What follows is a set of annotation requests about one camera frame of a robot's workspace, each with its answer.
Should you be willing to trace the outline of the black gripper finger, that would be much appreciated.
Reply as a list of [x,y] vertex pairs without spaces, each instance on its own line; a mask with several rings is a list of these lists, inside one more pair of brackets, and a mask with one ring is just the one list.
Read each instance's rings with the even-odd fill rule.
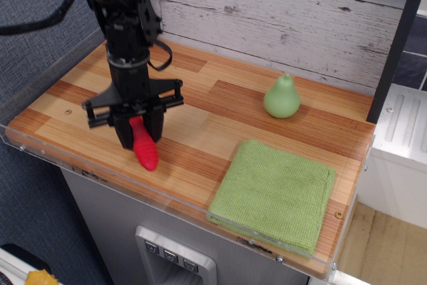
[[155,143],[162,137],[163,120],[162,110],[151,111],[143,115],[143,124]]
[[126,117],[114,117],[114,128],[124,149],[133,149],[133,129]]

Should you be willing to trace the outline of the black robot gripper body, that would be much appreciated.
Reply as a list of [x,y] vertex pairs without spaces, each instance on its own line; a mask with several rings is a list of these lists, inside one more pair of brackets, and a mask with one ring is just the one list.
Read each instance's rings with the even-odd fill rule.
[[111,85],[82,104],[90,127],[113,126],[114,117],[143,117],[155,110],[165,113],[167,109],[183,104],[183,81],[151,79],[147,59],[134,63],[112,58],[107,61]]

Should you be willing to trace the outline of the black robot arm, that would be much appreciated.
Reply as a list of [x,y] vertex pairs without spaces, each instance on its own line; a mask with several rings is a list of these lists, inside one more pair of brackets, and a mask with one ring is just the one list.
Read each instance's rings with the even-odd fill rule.
[[163,115],[181,105],[180,79],[149,77],[150,47],[167,53],[171,49],[158,40],[161,17],[151,0],[87,0],[106,39],[111,85],[83,103],[90,127],[113,126],[125,149],[132,149],[137,132],[130,120],[138,118],[153,141],[161,138]]

